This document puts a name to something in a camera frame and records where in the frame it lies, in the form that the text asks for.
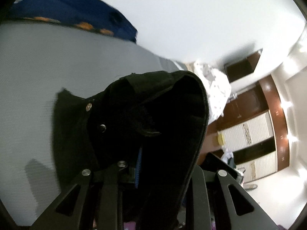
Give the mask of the black pants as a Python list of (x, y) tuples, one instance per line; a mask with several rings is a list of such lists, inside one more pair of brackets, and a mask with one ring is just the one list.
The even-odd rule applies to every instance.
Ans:
[(208, 119), (205, 88), (189, 71), (131, 74), (89, 98), (63, 89), (53, 112), (59, 185), (72, 185), (84, 169), (106, 174), (119, 161), (135, 168), (142, 149), (123, 217), (137, 229), (174, 229)]

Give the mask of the white dotted cloth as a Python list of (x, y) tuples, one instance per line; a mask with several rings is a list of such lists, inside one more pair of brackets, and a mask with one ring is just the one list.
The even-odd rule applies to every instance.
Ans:
[(211, 124), (223, 114), (232, 87), (223, 72), (208, 64), (194, 62), (191, 64), (191, 71), (200, 78), (207, 93), (209, 105), (208, 124)]

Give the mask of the brown white wardrobe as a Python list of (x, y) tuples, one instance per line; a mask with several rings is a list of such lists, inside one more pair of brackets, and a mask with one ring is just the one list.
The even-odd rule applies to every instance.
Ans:
[(230, 152), (244, 182), (252, 182), (289, 167), (287, 135), (281, 97), (269, 75), (228, 103), (224, 115), (208, 126), (198, 164), (208, 153)]

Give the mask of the grey mesh mattress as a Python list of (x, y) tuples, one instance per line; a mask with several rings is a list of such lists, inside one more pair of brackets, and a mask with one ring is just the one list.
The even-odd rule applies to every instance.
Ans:
[(88, 98), (131, 73), (180, 69), (120, 39), (48, 23), (2, 23), (1, 201), (14, 222), (31, 225), (59, 194), (51, 150), (58, 92)]

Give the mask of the blue floral blanket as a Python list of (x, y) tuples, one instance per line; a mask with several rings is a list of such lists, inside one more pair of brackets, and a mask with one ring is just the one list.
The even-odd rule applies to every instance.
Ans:
[(136, 28), (101, 0), (16, 0), (7, 19), (63, 24), (136, 43)]

